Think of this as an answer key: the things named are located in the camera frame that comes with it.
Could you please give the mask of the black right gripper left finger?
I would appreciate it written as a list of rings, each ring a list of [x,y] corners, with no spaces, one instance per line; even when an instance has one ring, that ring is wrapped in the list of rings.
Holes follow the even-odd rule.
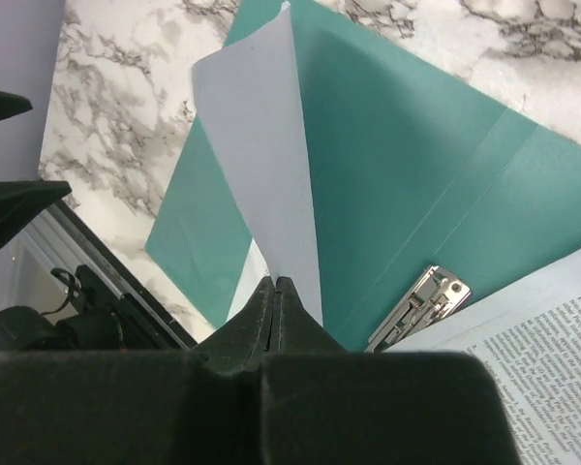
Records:
[[[261,464],[260,373],[198,351],[0,353],[0,464]]]

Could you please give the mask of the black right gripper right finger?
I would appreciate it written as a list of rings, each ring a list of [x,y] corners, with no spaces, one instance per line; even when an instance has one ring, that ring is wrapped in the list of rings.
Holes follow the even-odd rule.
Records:
[[[262,464],[519,464],[497,385],[452,352],[269,353]]]

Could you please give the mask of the silver metal folder clip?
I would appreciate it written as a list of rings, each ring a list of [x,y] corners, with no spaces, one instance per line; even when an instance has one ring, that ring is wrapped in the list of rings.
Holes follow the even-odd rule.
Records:
[[[366,353],[381,353],[456,313],[471,288],[439,265],[429,265],[368,339]]]

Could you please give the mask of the printed paper stack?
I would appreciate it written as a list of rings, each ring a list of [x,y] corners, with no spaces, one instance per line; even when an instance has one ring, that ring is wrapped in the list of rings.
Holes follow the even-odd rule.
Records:
[[[581,464],[581,249],[392,349],[477,357],[522,462]]]

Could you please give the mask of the teal plastic file folder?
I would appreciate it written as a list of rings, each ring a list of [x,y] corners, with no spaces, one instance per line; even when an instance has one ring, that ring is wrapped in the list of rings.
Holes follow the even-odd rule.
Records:
[[[430,260],[482,298],[581,247],[581,147],[313,1],[291,5],[325,329],[363,349]],[[146,250],[214,326],[256,244],[197,117]]]

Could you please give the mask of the printed paper sheets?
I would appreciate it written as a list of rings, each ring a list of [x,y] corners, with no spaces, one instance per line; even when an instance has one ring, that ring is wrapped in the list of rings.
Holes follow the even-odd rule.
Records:
[[[323,322],[321,278],[291,4],[197,62],[197,115],[272,279],[289,277]]]

